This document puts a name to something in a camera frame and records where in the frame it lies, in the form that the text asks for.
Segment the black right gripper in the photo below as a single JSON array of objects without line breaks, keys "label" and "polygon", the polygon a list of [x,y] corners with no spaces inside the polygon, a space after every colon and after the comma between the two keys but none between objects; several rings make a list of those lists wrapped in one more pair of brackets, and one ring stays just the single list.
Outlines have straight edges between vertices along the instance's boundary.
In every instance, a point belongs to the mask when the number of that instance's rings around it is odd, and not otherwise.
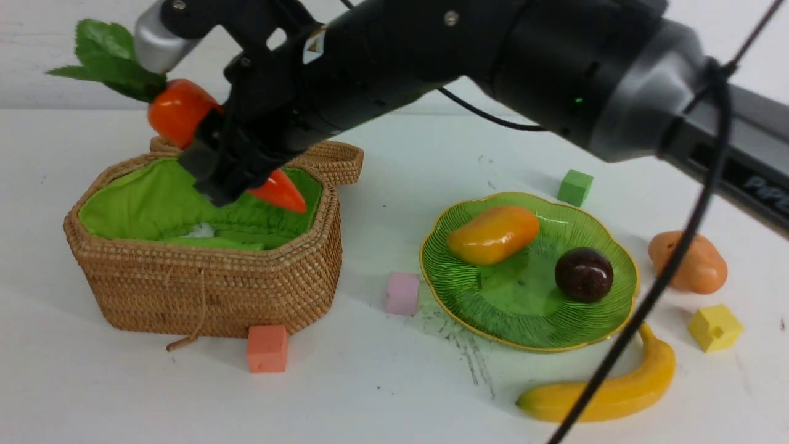
[{"label": "black right gripper", "polygon": [[224,71],[231,93],[195,124],[179,163],[223,207],[262,188],[285,163],[341,131],[337,93],[346,65],[333,56],[270,65],[240,55]]}]

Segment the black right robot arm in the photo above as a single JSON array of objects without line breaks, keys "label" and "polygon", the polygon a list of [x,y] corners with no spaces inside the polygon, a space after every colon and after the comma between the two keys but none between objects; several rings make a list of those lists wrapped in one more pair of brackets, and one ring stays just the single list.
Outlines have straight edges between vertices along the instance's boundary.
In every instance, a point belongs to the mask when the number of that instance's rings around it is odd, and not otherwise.
[{"label": "black right robot arm", "polygon": [[187,168],[217,205],[327,140],[465,76],[490,98],[608,163],[653,155],[787,232],[787,106],[714,87],[717,64],[665,1],[364,1],[321,25],[298,1],[166,1],[167,31],[225,28],[242,51],[225,116],[197,130]]}]

